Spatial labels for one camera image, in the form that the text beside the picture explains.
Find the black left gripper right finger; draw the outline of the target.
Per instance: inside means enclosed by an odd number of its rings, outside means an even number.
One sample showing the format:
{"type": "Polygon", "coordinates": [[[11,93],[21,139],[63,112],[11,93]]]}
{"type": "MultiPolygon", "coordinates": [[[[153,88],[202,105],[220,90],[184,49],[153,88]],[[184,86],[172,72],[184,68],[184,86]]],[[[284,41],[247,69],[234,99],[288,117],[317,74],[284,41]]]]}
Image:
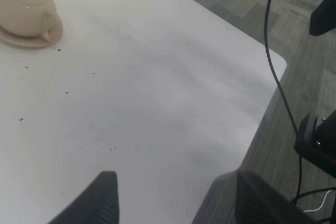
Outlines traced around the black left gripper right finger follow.
{"type": "Polygon", "coordinates": [[[211,184],[192,223],[315,223],[254,172],[235,171],[211,184]]]}

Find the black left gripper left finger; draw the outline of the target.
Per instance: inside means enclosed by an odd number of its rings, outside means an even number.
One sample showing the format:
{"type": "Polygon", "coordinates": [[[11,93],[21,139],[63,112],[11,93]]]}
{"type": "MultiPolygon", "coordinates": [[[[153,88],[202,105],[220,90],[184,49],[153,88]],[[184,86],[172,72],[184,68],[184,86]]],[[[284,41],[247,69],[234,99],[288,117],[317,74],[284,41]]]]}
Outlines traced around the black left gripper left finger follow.
{"type": "Polygon", "coordinates": [[[116,172],[101,172],[90,185],[50,223],[119,223],[116,172]]]}

